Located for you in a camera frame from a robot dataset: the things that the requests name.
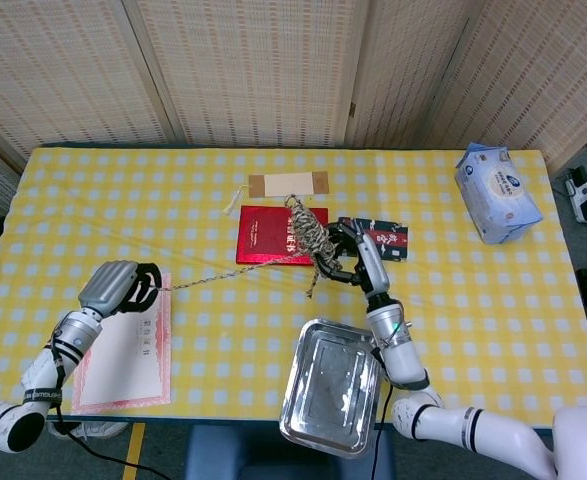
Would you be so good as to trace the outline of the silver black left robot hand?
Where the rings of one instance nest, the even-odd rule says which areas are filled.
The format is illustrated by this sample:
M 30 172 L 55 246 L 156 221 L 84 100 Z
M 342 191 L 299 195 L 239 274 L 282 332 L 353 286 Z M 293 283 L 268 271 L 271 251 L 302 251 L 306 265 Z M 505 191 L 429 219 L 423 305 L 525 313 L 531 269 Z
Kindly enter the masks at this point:
M 83 309 L 93 310 L 102 318 L 142 313 L 155 303 L 161 288 L 161 272 L 156 264 L 108 261 L 95 271 L 78 300 Z

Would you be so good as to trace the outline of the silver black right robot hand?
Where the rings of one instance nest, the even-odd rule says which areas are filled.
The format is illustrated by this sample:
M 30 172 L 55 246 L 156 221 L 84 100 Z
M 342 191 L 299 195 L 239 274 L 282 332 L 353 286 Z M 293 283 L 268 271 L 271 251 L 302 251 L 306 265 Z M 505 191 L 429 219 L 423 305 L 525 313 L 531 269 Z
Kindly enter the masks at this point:
M 320 274 L 333 281 L 359 287 L 367 300 L 376 295 L 387 295 L 389 278 L 372 238 L 358 225 L 355 227 L 333 222 L 326 226 L 333 252 L 325 260 L 315 255 Z M 344 271 L 336 261 L 343 252 L 354 253 L 357 263 L 353 272 Z

